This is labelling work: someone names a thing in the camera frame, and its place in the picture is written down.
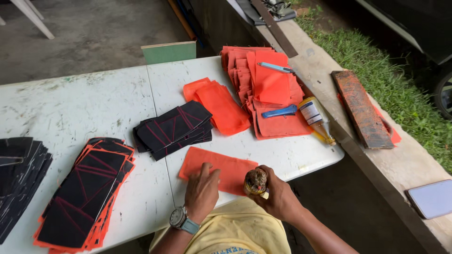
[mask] bottle label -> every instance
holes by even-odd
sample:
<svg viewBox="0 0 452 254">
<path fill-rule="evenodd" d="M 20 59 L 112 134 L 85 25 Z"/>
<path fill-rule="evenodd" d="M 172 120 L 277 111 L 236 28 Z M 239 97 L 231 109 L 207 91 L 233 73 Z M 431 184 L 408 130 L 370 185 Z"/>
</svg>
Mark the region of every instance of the bottle label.
<svg viewBox="0 0 452 254">
<path fill-rule="evenodd" d="M 300 111 L 309 125 L 322 120 L 322 116 L 312 101 L 301 106 Z"/>
</svg>

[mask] watch strap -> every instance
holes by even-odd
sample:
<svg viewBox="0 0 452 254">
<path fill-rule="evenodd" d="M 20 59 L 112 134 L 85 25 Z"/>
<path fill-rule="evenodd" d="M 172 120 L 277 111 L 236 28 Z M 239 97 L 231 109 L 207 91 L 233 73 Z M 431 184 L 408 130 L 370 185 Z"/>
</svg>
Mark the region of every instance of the watch strap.
<svg viewBox="0 0 452 254">
<path fill-rule="evenodd" d="M 185 221 L 180 226 L 180 229 L 187 231 L 188 233 L 194 235 L 199 230 L 199 225 L 194 223 L 190 218 L 185 218 Z"/>
</svg>

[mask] watch face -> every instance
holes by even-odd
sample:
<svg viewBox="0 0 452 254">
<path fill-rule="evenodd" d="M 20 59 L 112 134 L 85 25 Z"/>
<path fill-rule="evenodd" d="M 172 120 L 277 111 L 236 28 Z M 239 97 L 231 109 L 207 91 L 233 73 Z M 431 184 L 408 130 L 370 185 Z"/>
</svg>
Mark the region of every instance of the watch face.
<svg viewBox="0 0 452 254">
<path fill-rule="evenodd" d="M 182 208 L 176 208 L 176 210 L 171 213 L 171 217 L 169 218 L 169 223 L 173 226 L 176 226 L 180 223 L 184 216 L 184 211 Z"/>
</svg>

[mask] smartphone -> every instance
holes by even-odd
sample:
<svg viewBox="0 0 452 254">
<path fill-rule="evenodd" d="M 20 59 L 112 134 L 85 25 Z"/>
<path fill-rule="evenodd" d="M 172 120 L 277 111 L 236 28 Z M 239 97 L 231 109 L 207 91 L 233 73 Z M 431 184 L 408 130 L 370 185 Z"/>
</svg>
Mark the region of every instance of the smartphone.
<svg viewBox="0 0 452 254">
<path fill-rule="evenodd" d="M 452 179 L 409 189 L 405 193 L 424 219 L 452 212 Z"/>
</svg>

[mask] chair leg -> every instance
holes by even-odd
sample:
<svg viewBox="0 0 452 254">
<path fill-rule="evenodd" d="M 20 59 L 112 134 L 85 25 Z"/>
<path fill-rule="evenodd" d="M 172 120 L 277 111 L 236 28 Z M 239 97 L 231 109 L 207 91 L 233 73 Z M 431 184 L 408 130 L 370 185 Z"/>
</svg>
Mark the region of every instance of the chair leg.
<svg viewBox="0 0 452 254">
<path fill-rule="evenodd" d="M 47 29 L 46 25 L 44 25 L 44 23 L 39 19 L 39 17 L 35 14 L 35 12 L 33 12 L 33 10 L 24 0 L 11 0 L 11 2 L 13 2 L 13 4 L 17 6 L 17 8 L 19 8 L 19 10 L 21 10 L 25 14 L 25 16 L 27 16 L 31 20 L 31 22 L 33 22 L 33 24 L 35 24 L 39 28 L 39 30 L 41 30 L 41 32 L 47 36 L 47 38 L 49 38 L 50 40 L 55 38 L 55 36 L 53 36 L 49 29 Z"/>
<path fill-rule="evenodd" d="M 34 7 L 30 0 L 25 0 L 25 2 L 30 6 L 34 13 L 39 17 L 40 20 L 44 20 L 44 17 L 39 13 L 39 11 Z"/>
</svg>

